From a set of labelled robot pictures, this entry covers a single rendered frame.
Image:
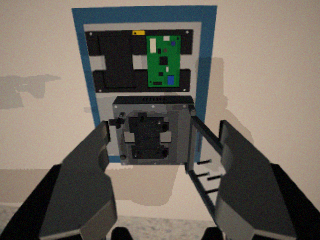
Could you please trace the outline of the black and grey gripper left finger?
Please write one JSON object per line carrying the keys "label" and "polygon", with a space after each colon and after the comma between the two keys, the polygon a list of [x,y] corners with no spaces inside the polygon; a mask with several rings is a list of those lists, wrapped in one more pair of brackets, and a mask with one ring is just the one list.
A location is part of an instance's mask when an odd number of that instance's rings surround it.
{"label": "black and grey gripper left finger", "polygon": [[109,123],[102,121],[52,166],[0,240],[106,240],[117,221],[112,181],[105,174],[109,142]]}

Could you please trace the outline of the green circuit board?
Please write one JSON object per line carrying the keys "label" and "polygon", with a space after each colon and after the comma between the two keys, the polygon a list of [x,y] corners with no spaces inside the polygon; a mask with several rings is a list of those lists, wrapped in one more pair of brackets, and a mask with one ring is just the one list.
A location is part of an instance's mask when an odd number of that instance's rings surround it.
{"label": "green circuit board", "polygon": [[146,43],[148,87],[179,87],[181,35],[146,36]]}

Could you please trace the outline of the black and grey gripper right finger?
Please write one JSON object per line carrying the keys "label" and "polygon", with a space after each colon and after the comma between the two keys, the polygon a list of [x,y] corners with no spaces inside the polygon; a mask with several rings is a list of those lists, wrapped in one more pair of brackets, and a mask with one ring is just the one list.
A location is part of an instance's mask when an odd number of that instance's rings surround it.
{"label": "black and grey gripper right finger", "polygon": [[[279,166],[227,120],[215,221],[225,240],[320,240],[320,212]],[[227,236],[227,237],[226,237]]]}

